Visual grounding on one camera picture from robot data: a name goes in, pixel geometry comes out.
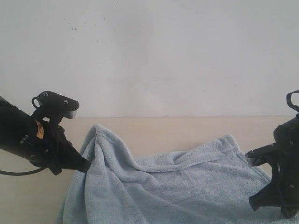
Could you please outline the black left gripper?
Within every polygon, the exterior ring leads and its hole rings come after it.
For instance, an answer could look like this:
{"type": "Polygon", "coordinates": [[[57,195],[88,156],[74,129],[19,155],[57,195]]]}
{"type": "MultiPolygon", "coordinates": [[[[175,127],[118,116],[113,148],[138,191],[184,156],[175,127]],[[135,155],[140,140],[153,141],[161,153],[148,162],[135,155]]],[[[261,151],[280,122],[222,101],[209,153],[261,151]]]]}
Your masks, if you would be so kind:
{"type": "Polygon", "coordinates": [[[76,170],[87,173],[91,166],[69,141],[60,144],[61,126],[54,127],[50,122],[36,120],[37,131],[33,135],[26,134],[22,138],[22,145],[33,149],[29,162],[38,167],[36,170],[27,171],[22,175],[33,175],[49,169],[52,174],[58,175],[63,169],[76,170]]]}

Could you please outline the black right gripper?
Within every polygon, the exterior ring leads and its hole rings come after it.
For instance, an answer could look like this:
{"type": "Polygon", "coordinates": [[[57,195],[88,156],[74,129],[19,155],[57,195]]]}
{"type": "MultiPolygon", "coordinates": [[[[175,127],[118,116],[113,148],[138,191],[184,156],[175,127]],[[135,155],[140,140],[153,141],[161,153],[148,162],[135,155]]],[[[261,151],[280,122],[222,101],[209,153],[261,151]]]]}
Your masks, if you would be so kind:
{"type": "Polygon", "coordinates": [[[279,207],[285,218],[299,212],[299,117],[279,125],[274,131],[271,154],[271,182],[249,197],[253,211],[279,207]]]}

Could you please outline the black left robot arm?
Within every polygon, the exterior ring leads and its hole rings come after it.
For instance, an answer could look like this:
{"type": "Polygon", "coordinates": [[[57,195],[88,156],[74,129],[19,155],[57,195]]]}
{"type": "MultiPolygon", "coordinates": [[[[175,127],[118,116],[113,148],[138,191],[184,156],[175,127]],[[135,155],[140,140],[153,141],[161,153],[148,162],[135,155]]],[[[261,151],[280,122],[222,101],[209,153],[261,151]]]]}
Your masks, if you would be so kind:
{"type": "Polygon", "coordinates": [[[28,160],[37,168],[27,172],[1,171],[2,175],[24,176],[49,169],[58,175],[62,170],[87,173],[91,162],[67,140],[63,118],[72,119],[79,108],[76,100],[63,96],[32,98],[35,111],[28,115],[17,106],[0,99],[0,148],[28,160]]]}

